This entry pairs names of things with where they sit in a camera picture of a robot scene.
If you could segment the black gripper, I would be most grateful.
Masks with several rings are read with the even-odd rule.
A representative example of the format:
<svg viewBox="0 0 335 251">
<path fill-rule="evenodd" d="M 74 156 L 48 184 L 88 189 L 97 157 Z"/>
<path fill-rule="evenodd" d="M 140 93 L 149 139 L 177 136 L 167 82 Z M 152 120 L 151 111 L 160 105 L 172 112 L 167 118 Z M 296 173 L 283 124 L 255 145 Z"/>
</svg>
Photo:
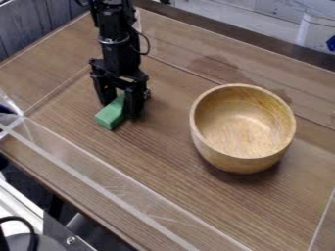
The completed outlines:
<svg viewBox="0 0 335 251">
<path fill-rule="evenodd" d="M 136 119 L 151 97 L 147 86 L 148 75 L 141 71 L 140 39 L 124 37 L 120 39 L 100 38 L 101 57 L 92 58 L 92 79 L 100 104 L 106 106 L 116 98 L 116 90 L 125 90 L 124 115 Z"/>
</svg>

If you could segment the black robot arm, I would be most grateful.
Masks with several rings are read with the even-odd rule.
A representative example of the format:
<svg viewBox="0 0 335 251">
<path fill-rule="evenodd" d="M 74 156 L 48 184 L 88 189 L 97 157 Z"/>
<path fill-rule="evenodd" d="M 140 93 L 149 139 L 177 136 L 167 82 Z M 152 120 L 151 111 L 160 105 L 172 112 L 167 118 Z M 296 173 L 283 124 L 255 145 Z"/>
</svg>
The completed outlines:
<svg viewBox="0 0 335 251">
<path fill-rule="evenodd" d="M 90 10 L 98 29 L 101 57 L 89 60 L 90 78 L 100 103 L 105 106 L 116 98 L 116 90 L 125 94 L 123 112 L 133 119 L 149 96 L 148 75 L 141 71 L 141 32 L 136 30 L 136 9 L 132 0 L 74 0 Z"/>
</svg>

